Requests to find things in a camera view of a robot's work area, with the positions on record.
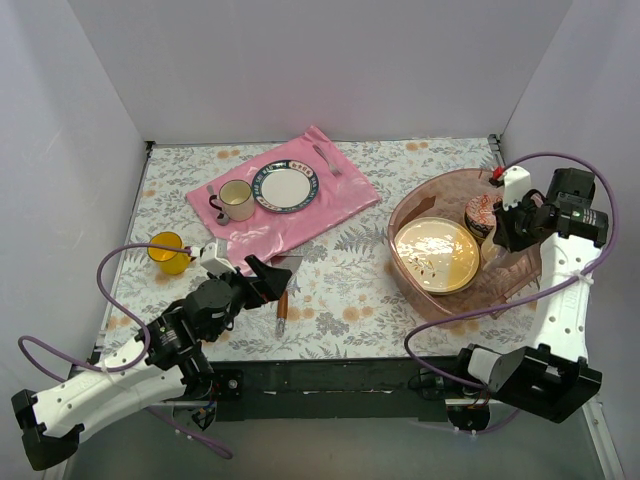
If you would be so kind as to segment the pink mug purple inside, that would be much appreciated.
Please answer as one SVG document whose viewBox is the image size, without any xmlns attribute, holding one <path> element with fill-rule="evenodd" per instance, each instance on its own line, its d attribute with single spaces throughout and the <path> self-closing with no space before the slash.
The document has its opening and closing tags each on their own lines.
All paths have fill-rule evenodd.
<svg viewBox="0 0 640 480">
<path fill-rule="evenodd" d="M 480 254 L 482 257 L 482 269 L 489 271 L 496 268 L 507 268 L 511 265 L 511 253 L 503 246 L 495 242 L 497 229 L 494 228 L 483 241 Z"/>
</svg>

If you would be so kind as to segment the red patterned small bowl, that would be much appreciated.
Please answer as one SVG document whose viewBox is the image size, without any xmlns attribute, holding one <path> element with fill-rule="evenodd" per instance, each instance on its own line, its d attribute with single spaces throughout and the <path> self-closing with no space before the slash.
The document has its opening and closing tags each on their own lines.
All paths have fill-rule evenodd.
<svg viewBox="0 0 640 480">
<path fill-rule="evenodd" d="M 498 194 L 482 194 L 472 198 L 465 206 L 464 224 L 478 239 L 486 239 L 496 226 L 494 205 L 502 200 Z"/>
</svg>

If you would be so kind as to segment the yellow bottom plate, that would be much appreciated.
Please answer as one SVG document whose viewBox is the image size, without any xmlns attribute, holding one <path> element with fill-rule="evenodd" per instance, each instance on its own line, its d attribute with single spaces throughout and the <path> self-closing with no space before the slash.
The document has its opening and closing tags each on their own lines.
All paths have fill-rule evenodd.
<svg viewBox="0 0 640 480">
<path fill-rule="evenodd" d="M 398 231 L 394 246 L 412 278 L 430 294 L 464 290 L 479 271 L 479 244 L 468 230 L 448 219 L 412 220 Z"/>
</svg>

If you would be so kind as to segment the dark blue white bowl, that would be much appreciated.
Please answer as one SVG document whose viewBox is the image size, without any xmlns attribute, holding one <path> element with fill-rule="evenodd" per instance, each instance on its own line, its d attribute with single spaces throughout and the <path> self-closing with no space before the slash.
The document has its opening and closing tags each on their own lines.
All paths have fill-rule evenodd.
<svg viewBox="0 0 640 480">
<path fill-rule="evenodd" d="M 482 245 L 493 233 L 493 230 L 474 230 L 470 227 L 467 227 L 467 231 L 472 235 L 472 237 L 475 239 L 475 241 L 479 244 Z"/>
</svg>

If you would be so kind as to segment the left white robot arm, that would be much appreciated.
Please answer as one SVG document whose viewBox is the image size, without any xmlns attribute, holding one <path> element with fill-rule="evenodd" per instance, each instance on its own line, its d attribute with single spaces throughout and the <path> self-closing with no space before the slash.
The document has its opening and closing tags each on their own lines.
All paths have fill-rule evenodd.
<svg viewBox="0 0 640 480">
<path fill-rule="evenodd" d="M 302 259 L 247 261 L 252 275 L 210 275 L 90 370 L 48 390 L 16 393 L 12 407 L 31 467 L 64 462 L 93 434 L 158 402 L 208 399 L 215 374 L 202 344 L 232 329 L 241 310 L 279 300 Z"/>
</svg>

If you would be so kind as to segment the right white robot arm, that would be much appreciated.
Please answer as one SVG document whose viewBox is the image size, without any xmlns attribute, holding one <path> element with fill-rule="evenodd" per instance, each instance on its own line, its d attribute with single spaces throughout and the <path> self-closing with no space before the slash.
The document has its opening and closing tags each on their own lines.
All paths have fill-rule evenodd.
<svg viewBox="0 0 640 480">
<path fill-rule="evenodd" d="M 602 375 L 588 365 L 585 339 L 591 275 L 585 268 L 601 255 L 609 221 L 592 209 L 593 173 L 560 168 L 547 193 L 536 201 L 530 174 L 514 166 L 494 175 L 503 188 L 494 206 L 494 243 L 508 252 L 536 245 L 541 257 L 535 324 L 529 346 L 499 354 L 479 345 L 465 350 L 465 363 L 452 373 L 454 389 L 491 396 L 528 413 L 561 423 L 600 389 Z"/>
</svg>

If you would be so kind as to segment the pink transparent plastic bin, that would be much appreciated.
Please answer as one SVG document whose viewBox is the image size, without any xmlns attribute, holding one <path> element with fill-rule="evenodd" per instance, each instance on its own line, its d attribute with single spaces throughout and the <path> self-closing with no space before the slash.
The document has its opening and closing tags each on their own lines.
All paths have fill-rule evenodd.
<svg viewBox="0 0 640 480">
<path fill-rule="evenodd" d="M 398 231 L 408 222 L 437 217 L 454 221 L 464 227 L 466 204 L 482 194 L 498 194 L 502 190 L 489 183 L 492 173 L 476 168 L 460 169 L 430 179 L 411 191 L 393 211 L 387 230 L 393 278 L 409 304 L 428 322 L 434 322 L 467 311 L 506 303 L 518 291 L 537 280 L 541 273 L 540 251 L 537 245 L 511 257 L 507 268 L 479 271 L 464 290 L 435 295 L 423 291 L 402 264 L 394 246 Z"/>
</svg>

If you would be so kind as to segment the yellow orange cup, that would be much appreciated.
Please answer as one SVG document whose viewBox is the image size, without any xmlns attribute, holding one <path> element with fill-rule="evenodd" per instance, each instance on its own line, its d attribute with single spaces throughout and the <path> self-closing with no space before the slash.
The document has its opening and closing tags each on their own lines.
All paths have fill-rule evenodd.
<svg viewBox="0 0 640 480">
<path fill-rule="evenodd" d="M 191 255 L 182 238 L 174 232 L 161 232 L 150 240 L 149 258 L 166 275 L 180 275 L 190 265 Z"/>
</svg>

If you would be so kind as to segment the pink satin cloth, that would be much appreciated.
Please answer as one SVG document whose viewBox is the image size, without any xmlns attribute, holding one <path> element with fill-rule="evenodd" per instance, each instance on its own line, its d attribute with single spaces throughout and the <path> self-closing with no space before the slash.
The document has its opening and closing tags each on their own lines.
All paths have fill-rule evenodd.
<svg viewBox="0 0 640 480">
<path fill-rule="evenodd" d="M 231 181 L 249 185 L 255 210 L 223 226 L 209 198 Z M 266 262 L 314 239 L 380 200 L 367 177 L 317 127 L 257 155 L 188 192 L 203 224 L 228 242 L 231 264 L 249 270 L 244 258 Z"/>
</svg>

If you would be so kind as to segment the green rimmed white plate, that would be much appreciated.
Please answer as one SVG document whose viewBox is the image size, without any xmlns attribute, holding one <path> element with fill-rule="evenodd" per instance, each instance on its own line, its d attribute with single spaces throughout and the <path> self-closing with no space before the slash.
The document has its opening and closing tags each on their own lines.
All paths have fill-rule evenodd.
<svg viewBox="0 0 640 480">
<path fill-rule="evenodd" d="M 319 191 L 319 178 L 304 162 L 279 160 L 265 165 L 254 175 L 251 189 L 263 209 L 290 214 L 313 202 Z"/>
</svg>

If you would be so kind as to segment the silver fork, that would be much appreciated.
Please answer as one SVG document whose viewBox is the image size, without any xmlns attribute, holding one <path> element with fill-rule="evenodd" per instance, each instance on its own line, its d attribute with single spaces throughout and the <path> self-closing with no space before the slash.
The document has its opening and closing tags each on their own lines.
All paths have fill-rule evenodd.
<svg viewBox="0 0 640 480">
<path fill-rule="evenodd" d="M 340 169 L 329 160 L 328 156 L 324 153 L 320 146 L 314 144 L 313 149 L 326 162 L 331 174 L 334 177 L 339 177 L 342 174 Z"/>
</svg>

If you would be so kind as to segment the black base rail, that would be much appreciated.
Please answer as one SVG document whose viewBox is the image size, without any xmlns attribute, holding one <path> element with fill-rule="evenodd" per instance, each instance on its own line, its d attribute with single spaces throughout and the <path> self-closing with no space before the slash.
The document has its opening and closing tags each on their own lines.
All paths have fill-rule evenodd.
<svg viewBox="0 0 640 480">
<path fill-rule="evenodd" d="M 407 358 L 213 362 L 197 388 L 161 401 L 213 421 L 415 418 L 485 430 L 490 396 Z"/>
</svg>

